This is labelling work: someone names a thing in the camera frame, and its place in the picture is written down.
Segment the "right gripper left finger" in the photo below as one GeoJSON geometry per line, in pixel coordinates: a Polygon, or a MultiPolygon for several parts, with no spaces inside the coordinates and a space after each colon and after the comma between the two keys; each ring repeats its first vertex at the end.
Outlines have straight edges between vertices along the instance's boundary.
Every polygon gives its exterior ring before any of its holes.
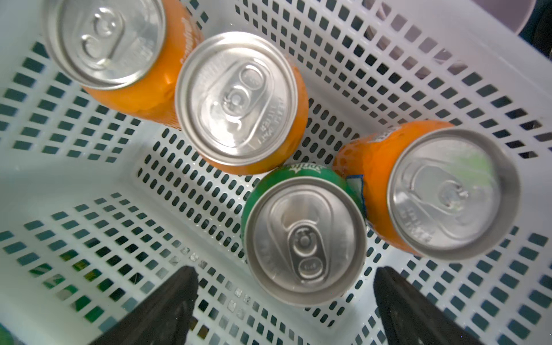
{"type": "Polygon", "coordinates": [[[198,297],[198,273],[183,266],[93,344],[184,344],[198,297]]]}

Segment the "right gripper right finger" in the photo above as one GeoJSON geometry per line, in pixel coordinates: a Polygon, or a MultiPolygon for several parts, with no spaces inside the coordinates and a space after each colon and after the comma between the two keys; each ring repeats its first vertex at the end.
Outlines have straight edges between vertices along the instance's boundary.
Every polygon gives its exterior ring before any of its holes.
{"type": "Polygon", "coordinates": [[[392,267],[375,272],[374,293],[389,344],[480,344],[392,267]]]}

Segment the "white plastic basket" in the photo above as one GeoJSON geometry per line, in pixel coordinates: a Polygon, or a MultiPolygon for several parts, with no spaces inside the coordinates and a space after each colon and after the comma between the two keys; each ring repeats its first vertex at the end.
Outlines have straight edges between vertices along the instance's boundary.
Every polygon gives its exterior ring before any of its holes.
{"type": "Polygon", "coordinates": [[[415,257],[367,233],[352,288],[295,308],[254,280],[239,236],[257,176],[211,167],[181,131],[101,105],[45,48],[40,1],[1,3],[1,337],[89,344],[195,267],[188,344],[385,344],[372,289],[391,266],[484,344],[551,343],[551,61],[472,1],[186,1],[205,37],[264,37],[300,69],[292,162],[422,119],[490,138],[520,211],[489,253],[415,257]]]}

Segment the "orange can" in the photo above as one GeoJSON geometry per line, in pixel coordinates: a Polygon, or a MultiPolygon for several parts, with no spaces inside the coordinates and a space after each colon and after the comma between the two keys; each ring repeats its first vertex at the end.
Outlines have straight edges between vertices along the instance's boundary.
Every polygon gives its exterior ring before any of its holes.
{"type": "Polygon", "coordinates": [[[44,1],[51,59],[99,103],[180,127],[175,88],[204,36],[180,1],[44,1]]]}
{"type": "Polygon", "coordinates": [[[268,40],[224,32],[186,59],[175,110],[184,135],[210,165],[257,175],[297,150],[308,122],[308,91],[299,69],[268,40]]]}
{"type": "Polygon", "coordinates": [[[510,155],[487,136],[424,120],[352,140],[333,169],[356,191],[370,227],[421,257],[485,254],[509,232],[520,205],[510,155]]]}

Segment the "green Sprite can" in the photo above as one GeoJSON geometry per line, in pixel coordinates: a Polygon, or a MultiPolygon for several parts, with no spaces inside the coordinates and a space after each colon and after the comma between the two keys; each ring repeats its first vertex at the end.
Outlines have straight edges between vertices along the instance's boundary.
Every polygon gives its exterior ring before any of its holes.
{"type": "Polygon", "coordinates": [[[362,271],[367,248],[362,201],[331,168],[296,163],[275,169],[250,194],[241,217],[252,276],[283,303],[329,303],[362,271]]]}

